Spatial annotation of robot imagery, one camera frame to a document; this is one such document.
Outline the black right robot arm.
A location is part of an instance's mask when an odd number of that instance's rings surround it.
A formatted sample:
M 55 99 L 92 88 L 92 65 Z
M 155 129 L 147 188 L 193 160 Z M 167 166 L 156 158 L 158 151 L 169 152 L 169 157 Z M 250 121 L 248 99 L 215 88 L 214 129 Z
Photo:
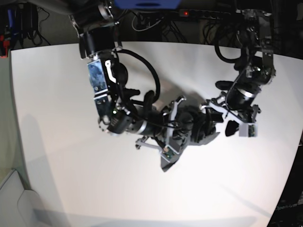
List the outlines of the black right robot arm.
M 153 104 L 160 97 L 160 80 L 153 66 L 142 56 L 123 48 L 119 39 L 119 11 L 111 0 L 89 0 L 80 5 L 70 20 L 79 37 L 82 59 L 88 58 L 89 80 L 94 90 L 94 102 L 99 126 L 107 133 L 118 136 L 125 132 L 138 134 L 136 147 L 153 146 L 165 164 L 175 163 L 182 153 L 181 141 L 174 134 L 185 128 L 177 120 L 181 96 L 169 106 L 157 111 Z M 140 91 L 126 87 L 128 71 L 119 60 L 124 53 L 141 61 L 151 72 L 155 90 L 147 92 L 142 101 L 133 100 Z

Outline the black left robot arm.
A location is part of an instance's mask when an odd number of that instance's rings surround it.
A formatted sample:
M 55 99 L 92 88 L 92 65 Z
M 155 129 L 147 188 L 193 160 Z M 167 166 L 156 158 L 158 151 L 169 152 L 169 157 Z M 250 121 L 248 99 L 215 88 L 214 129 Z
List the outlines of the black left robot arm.
M 220 51 L 219 41 L 227 34 L 227 29 L 220 26 L 214 37 L 216 55 L 223 62 L 233 64 L 239 73 L 234 81 L 217 81 L 215 86 L 221 94 L 206 103 L 207 108 L 229 118 L 225 128 L 227 137 L 235 133 L 241 137 L 258 135 L 256 117 L 261 109 L 254 100 L 262 87 L 269 84 L 276 75 L 270 15 L 258 8 L 236 9 L 236 15 L 229 26 L 235 28 L 241 46 L 238 58 L 226 58 Z

